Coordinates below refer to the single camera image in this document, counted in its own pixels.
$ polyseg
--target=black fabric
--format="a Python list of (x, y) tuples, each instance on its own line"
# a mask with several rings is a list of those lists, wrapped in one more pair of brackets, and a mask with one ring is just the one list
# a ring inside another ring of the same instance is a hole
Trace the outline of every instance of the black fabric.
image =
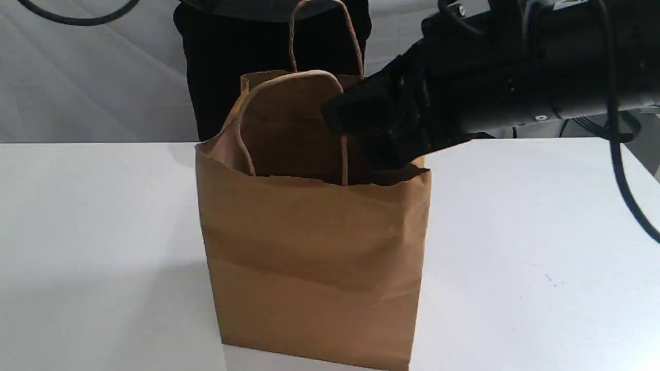
[[(368, 0), (346, 6), (364, 55), (372, 29)], [(291, 70), (289, 26), (209, 15), (182, 3), (174, 22), (183, 39), (190, 97), (200, 141), (214, 137), (240, 94), (240, 76)], [(343, 10), (335, 8), (296, 22), (294, 51), (301, 71), (323, 69), (357, 75), (358, 65)]]

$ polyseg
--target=white table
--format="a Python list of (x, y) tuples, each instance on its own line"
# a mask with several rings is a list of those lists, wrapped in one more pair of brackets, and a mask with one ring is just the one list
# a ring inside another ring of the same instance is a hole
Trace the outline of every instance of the white table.
[[(660, 224), (660, 186), (627, 151)], [(660, 246), (598, 139), (480, 141), (428, 159), (411, 371), (660, 369)], [(0, 145), (0, 370), (345, 371), (223, 347), (193, 145)]]

